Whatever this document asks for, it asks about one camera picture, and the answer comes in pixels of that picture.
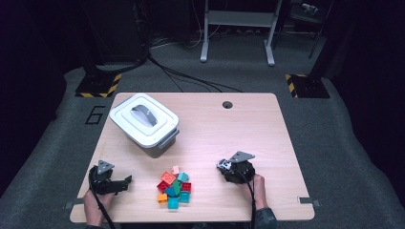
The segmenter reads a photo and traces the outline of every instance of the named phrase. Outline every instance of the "gray carpet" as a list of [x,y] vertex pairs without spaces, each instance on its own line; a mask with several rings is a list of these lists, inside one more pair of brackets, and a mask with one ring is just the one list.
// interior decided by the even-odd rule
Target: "gray carpet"
[[[206,63],[200,63],[201,44],[193,49],[163,46],[151,53],[162,65],[181,73],[245,93],[276,94],[309,194],[322,204],[315,208],[313,220],[282,221],[280,228],[405,228],[404,208],[353,135],[345,104],[330,81],[323,79],[330,99],[292,98],[289,93],[285,74],[309,73],[322,44],[308,59],[310,39],[283,35],[274,51],[276,66],[269,67],[264,39],[251,35],[211,41]],[[83,76],[82,69],[66,73],[68,88],[58,119],[50,123],[0,200],[0,228],[83,228],[70,222],[70,210],[63,207],[80,188],[114,99],[75,97]],[[184,92],[207,92],[195,84],[177,83]],[[122,75],[116,93],[179,91],[147,61]],[[96,110],[103,116],[98,125],[86,125],[94,106],[105,106]]]

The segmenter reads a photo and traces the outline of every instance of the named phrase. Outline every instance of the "yellow and black hazard tape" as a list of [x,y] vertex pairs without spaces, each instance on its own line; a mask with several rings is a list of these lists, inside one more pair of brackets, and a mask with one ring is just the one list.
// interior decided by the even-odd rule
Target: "yellow and black hazard tape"
[[117,75],[114,78],[113,84],[110,87],[108,93],[76,93],[76,97],[111,97],[114,94],[114,91],[117,89],[118,82],[121,79],[122,74]]
[[307,75],[306,74],[286,74],[286,80],[288,83],[288,88],[289,88],[289,92],[291,93],[291,96],[298,97],[298,93],[297,93],[295,86],[291,79],[293,76],[307,77]]

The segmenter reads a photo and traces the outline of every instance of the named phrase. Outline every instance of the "white lid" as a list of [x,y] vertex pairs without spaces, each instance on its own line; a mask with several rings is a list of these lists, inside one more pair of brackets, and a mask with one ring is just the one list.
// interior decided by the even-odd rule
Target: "white lid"
[[[156,119],[153,125],[147,115],[138,109],[142,105]],[[179,118],[147,94],[135,94],[110,112],[111,119],[139,145],[150,148],[157,145],[179,125]]]

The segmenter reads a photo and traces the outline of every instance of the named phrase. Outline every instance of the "person's arm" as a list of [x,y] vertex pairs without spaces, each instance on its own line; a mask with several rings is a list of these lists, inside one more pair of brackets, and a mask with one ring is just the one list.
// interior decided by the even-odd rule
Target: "person's arm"
[[[99,195],[97,194],[98,199],[104,205],[106,211],[110,209],[111,202],[114,197],[114,193]],[[97,201],[93,196],[92,191],[88,190],[83,197],[84,201],[84,214],[86,215],[86,229],[99,229],[102,228],[102,222],[104,221],[104,216],[98,208]]]
[[[267,204],[265,178],[260,175],[255,175],[253,179],[254,181],[250,181],[249,184],[253,186],[254,183],[252,188],[256,201],[255,229],[275,229],[278,226],[278,222],[273,211]],[[245,198],[251,202],[252,195],[247,184],[237,184],[237,186],[241,189]]]

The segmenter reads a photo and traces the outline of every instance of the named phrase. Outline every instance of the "pile of blocks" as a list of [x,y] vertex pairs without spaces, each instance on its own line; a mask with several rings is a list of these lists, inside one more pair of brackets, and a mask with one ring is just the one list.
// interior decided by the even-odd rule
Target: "pile of blocks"
[[160,179],[158,203],[167,203],[168,209],[178,209],[180,202],[190,202],[191,183],[188,174],[180,172],[179,166],[173,166],[172,173],[165,171]]

